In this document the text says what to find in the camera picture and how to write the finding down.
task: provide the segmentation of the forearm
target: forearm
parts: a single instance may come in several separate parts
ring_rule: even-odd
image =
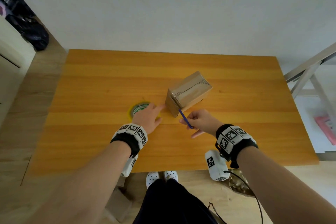
[[[273,223],[336,220],[336,209],[328,201],[257,148],[241,150],[237,163]]]
[[[112,142],[61,184],[28,223],[97,223],[130,154],[125,142]]]

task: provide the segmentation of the wristband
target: wristband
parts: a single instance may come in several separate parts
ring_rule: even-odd
[[[239,168],[237,156],[248,146],[258,148],[256,141],[248,133],[232,124],[222,125],[216,132],[216,148],[226,161],[231,161],[231,168]]]
[[[147,143],[147,133],[142,126],[130,123],[122,125],[112,137],[113,141],[123,141],[131,148],[131,156],[135,157]]]

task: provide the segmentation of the person's right hand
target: person's right hand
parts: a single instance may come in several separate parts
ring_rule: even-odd
[[[224,125],[224,123],[217,120],[210,114],[210,112],[205,109],[191,112],[188,115],[187,120],[193,128],[198,129],[195,133],[191,135],[191,138],[195,138],[200,134],[203,134],[204,132],[216,137],[217,129],[220,126]],[[187,123],[183,119],[180,119],[179,122],[187,125]]]

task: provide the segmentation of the shoe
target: shoe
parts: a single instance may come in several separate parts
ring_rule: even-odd
[[[146,177],[146,187],[148,188],[153,182],[159,179],[158,172],[149,172]]]
[[[175,179],[177,182],[179,182],[179,178],[177,176],[177,172],[176,171],[165,171],[163,174],[164,174],[166,182],[169,179]]]

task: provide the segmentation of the blue pen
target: blue pen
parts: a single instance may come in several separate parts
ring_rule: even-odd
[[[193,129],[193,127],[190,125],[190,123],[188,122],[187,118],[185,117],[185,115],[183,114],[183,112],[181,111],[181,109],[179,109],[178,111],[182,115],[183,120],[185,120],[185,122],[187,123],[187,125],[189,126],[189,128]]]

